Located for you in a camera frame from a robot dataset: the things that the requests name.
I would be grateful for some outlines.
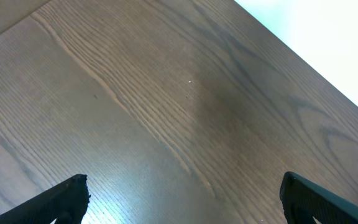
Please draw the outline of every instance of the wood grain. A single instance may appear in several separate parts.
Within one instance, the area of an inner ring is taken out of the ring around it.
[[[0,33],[34,12],[48,0],[0,0]]]
[[[0,36],[0,139],[3,209],[75,172],[92,222],[282,223],[287,170],[358,205],[358,108],[234,1],[48,2]]]

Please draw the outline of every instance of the wooden table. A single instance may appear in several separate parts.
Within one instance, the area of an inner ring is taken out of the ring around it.
[[[232,0],[51,0],[0,35],[0,214],[84,173],[84,223],[283,223],[288,170],[358,205],[358,108]]]

